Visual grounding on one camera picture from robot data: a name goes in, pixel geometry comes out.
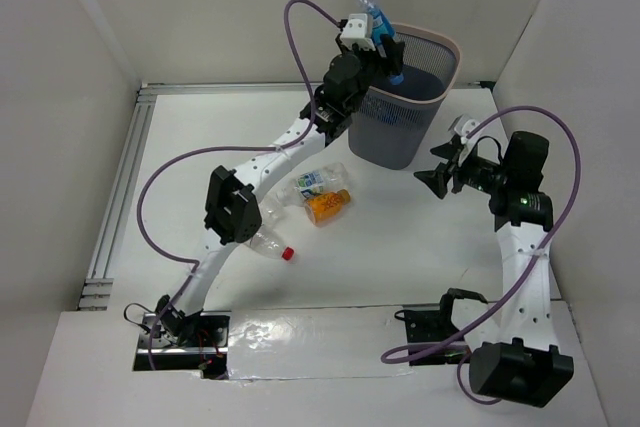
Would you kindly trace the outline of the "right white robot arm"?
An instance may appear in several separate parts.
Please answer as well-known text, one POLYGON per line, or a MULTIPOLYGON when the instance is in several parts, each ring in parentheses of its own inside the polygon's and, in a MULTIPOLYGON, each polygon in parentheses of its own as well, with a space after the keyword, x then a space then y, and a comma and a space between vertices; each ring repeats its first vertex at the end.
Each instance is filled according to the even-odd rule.
POLYGON ((477 153, 476 139, 456 134, 432 148, 436 169, 416 173, 439 198, 468 186, 489 196, 502 260, 498 319, 465 334, 473 393, 542 408, 572 379, 574 361, 561 353, 551 316, 547 235, 554 225, 551 199, 541 191, 549 143, 518 131, 498 161, 477 153))

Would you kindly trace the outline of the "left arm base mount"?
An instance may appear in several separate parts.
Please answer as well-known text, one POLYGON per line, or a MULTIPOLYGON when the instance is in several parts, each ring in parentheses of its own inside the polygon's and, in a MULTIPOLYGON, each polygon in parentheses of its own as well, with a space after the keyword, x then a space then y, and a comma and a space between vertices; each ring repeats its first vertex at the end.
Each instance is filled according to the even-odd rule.
POLYGON ((161 323, 151 331, 154 313, 140 303, 123 309, 123 318, 138 328, 133 370, 197 371, 203 379, 228 380, 230 312, 204 311, 175 337, 161 323))

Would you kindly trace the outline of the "crushed blue cap bottle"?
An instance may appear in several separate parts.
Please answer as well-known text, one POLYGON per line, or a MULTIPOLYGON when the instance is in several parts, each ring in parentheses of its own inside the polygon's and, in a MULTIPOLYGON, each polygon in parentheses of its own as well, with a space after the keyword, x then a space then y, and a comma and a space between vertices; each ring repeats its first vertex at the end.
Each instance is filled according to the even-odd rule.
MULTIPOLYGON (((376 51, 380 56, 380 68, 378 73, 381 72, 382 74, 386 75, 382 70, 382 61, 385 59, 385 54, 381 47, 380 36, 382 34, 389 34, 394 37, 396 41, 398 41, 396 39, 396 32, 393 25, 388 21, 387 17, 379 7, 377 0, 357 0, 357 2, 362 9, 361 13, 367 13, 372 18, 372 40, 374 41, 376 47, 374 51, 376 51)), ((404 74, 401 77, 387 76, 387 78, 389 83, 394 86, 400 85, 404 82, 404 74)))

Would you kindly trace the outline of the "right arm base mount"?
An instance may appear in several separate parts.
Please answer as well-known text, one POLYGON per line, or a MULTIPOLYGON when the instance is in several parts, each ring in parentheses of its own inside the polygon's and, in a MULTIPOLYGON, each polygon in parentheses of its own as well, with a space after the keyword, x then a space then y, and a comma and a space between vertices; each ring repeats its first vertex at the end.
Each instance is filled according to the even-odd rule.
MULTIPOLYGON (((404 308, 394 313, 394 318, 404 323, 407 343, 411 346, 410 355, 419 351, 419 344, 435 345, 458 332, 457 327, 451 321, 451 315, 454 305, 459 304, 461 300, 488 304, 486 298, 480 293, 450 288, 442 295, 438 307, 404 308)), ((443 351, 426 358, 413 360, 409 365, 414 367, 457 364, 468 352, 469 348, 466 343, 459 340, 443 351)))

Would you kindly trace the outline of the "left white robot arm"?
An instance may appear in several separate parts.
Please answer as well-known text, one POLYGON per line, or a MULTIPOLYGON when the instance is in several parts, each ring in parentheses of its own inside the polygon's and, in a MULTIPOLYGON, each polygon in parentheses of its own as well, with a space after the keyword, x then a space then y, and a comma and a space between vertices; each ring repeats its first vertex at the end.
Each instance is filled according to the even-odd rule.
POLYGON ((190 269, 182 285, 156 306, 161 332, 172 344, 184 346, 196 337, 205 298, 222 266, 263 224, 259 203, 264 196, 294 167, 347 130, 377 78, 402 71, 405 44, 389 35, 383 35, 380 48, 364 41, 338 44, 339 55, 288 130, 274 144, 254 148, 251 160, 212 171, 204 205, 204 251, 186 259, 190 269))

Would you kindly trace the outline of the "blue label water bottle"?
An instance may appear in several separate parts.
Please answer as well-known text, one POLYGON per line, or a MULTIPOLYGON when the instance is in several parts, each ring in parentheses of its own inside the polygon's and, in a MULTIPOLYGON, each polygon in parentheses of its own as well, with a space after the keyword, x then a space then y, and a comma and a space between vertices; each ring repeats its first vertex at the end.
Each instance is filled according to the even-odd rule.
POLYGON ((369 116, 384 125, 406 128, 406 111, 403 107, 379 98, 372 98, 368 104, 369 116))

